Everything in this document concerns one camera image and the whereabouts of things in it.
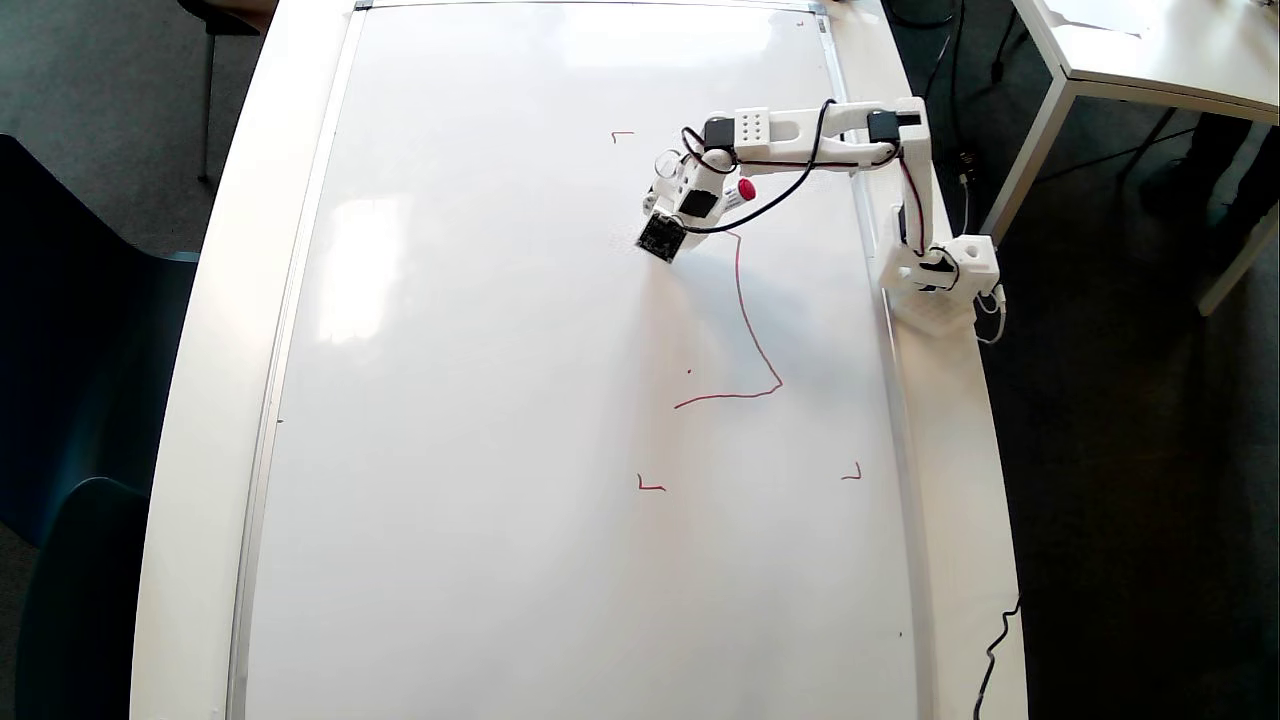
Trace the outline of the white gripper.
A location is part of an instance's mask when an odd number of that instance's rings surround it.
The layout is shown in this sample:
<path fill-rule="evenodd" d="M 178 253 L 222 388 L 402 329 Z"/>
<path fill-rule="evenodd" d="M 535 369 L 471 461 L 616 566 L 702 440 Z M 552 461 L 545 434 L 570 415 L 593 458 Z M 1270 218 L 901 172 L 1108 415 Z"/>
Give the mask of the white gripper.
<path fill-rule="evenodd" d="M 694 158 L 662 155 L 655 163 L 655 178 L 643 197 L 643 214 L 654 210 L 673 218 L 694 234 L 707 234 L 724 214 L 726 181 L 730 176 L 713 172 Z"/>

